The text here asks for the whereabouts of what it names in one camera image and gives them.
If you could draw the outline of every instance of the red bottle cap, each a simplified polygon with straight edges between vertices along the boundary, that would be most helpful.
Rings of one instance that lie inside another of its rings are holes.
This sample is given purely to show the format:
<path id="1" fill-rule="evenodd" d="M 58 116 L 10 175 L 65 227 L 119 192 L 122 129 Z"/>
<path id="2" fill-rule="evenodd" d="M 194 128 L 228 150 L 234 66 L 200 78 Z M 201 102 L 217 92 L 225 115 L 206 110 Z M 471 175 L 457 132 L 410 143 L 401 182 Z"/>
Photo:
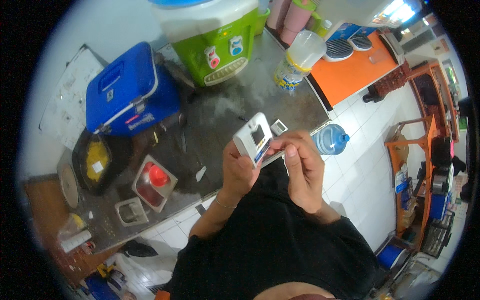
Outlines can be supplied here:
<path id="1" fill-rule="evenodd" d="M 170 181 L 168 175 L 156 165 L 150 168 L 148 177 L 150 178 L 150 182 L 157 187 L 164 186 Z"/>

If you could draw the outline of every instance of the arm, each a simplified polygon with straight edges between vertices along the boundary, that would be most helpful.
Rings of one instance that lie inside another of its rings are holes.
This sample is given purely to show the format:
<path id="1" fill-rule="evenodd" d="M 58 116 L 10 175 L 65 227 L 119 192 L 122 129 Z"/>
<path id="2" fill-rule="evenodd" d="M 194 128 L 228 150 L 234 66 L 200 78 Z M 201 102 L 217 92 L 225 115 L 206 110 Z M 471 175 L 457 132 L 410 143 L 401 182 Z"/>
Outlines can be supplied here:
<path id="1" fill-rule="evenodd" d="M 196 235 L 205 240 L 219 232 L 232 215 L 240 199 L 250 191 L 257 181 L 260 167 L 252 168 L 252 161 L 240 156 L 237 147 L 231 141 L 223 151 L 223 187 L 216 200 L 198 219 L 188 237 Z"/>
<path id="2" fill-rule="evenodd" d="M 325 163 L 308 132 L 286 132 L 270 143 L 268 154 L 285 150 L 290 175 L 288 194 L 305 215 L 321 224 L 330 224 L 340 215 L 322 199 Z"/>

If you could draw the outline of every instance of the blue bucket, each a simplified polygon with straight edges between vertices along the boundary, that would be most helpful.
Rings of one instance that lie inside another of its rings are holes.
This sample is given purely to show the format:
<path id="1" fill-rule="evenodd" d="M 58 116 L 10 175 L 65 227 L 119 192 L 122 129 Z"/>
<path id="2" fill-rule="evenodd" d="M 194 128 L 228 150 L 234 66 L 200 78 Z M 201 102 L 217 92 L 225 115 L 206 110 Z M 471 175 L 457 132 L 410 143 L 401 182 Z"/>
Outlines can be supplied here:
<path id="1" fill-rule="evenodd" d="M 404 257 L 406 249 L 401 249 L 394 245 L 387 245 L 377 256 L 378 262 L 387 269 L 391 269 L 397 263 L 400 257 Z"/>

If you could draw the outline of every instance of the orange counter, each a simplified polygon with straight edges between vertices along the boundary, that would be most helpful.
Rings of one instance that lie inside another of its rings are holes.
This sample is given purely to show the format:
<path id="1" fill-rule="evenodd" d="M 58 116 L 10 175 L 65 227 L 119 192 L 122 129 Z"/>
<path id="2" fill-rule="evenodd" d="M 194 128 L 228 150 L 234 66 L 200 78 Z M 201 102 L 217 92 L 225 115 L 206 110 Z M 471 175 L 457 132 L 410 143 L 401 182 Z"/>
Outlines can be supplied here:
<path id="1" fill-rule="evenodd" d="M 332 107 L 351 94 L 373 84 L 398 66 L 388 54 L 376 31 L 368 38 L 372 41 L 370 50 L 353 51 L 352 56 L 337 62 L 320 59 L 313 66 L 311 74 Z M 368 57 L 381 48 L 385 50 L 388 58 L 372 64 Z"/>

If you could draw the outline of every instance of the bracelet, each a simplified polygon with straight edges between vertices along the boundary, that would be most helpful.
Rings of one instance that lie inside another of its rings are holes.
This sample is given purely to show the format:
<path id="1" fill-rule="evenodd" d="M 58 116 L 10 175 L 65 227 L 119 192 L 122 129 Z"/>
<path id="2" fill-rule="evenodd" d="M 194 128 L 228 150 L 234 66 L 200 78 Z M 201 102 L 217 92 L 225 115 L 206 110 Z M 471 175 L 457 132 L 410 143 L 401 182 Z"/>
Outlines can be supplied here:
<path id="1" fill-rule="evenodd" d="M 230 209 L 235 209 L 237 208 L 238 205 L 236 205 L 235 207 L 232 207 L 232 206 L 225 206 L 223 204 L 221 204 L 220 202 L 218 202 L 218 199 L 215 197 L 215 201 L 218 203 L 218 205 L 220 206 L 223 206 L 224 208 L 230 208 Z"/>

